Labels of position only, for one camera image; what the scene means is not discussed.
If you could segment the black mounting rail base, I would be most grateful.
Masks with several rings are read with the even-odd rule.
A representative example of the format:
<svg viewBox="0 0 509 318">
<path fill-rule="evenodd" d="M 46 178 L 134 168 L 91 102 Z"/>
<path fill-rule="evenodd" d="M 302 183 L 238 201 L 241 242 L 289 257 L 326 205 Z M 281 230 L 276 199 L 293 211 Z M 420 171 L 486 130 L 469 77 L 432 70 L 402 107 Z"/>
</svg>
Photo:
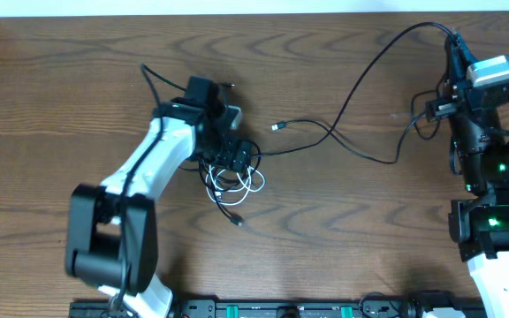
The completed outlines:
<svg viewBox="0 0 509 318">
<path fill-rule="evenodd" d="M 168 318 L 395 318 L 465 317 L 486 315 L 481 301 L 456 298 L 448 291 L 419 291 L 404 297 L 369 292 L 360 299 L 343 301 L 254 301 L 217 298 L 179 299 Z"/>
</svg>

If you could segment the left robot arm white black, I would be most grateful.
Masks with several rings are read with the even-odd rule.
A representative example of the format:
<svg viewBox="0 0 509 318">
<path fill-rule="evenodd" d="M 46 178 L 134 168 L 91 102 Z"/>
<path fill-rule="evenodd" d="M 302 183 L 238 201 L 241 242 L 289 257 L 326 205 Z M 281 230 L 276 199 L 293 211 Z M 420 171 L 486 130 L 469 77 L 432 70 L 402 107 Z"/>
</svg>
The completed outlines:
<svg viewBox="0 0 509 318">
<path fill-rule="evenodd" d="M 157 104 L 143 141 L 118 170 L 73 190 L 65 272 L 110 299 L 72 304 L 72 317 L 168 316 L 173 293 L 156 275 L 156 201 L 184 161 L 250 177 L 253 145 L 233 134 L 241 117 L 216 82 L 192 77 L 183 96 Z"/>
</svg>

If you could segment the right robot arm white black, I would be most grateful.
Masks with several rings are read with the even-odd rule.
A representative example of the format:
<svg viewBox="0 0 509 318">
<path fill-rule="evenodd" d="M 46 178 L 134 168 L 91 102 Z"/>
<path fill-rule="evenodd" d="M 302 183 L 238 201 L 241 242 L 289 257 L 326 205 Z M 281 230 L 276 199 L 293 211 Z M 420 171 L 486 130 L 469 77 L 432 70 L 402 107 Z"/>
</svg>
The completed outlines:
<svg viewBox="0 0 509 318">
<path fill-rule="evenodd" d="M 509 130 L 498 108 L 509 103 L 509 57 L 476 58 L 459 34 L 444 43 L 446 67 L 428 121 L 448 120 L 450 164 L 470 200 L 452 201 L 452 240 L 468 265 L 486 315 L 509 317 Z"/>
</svg>

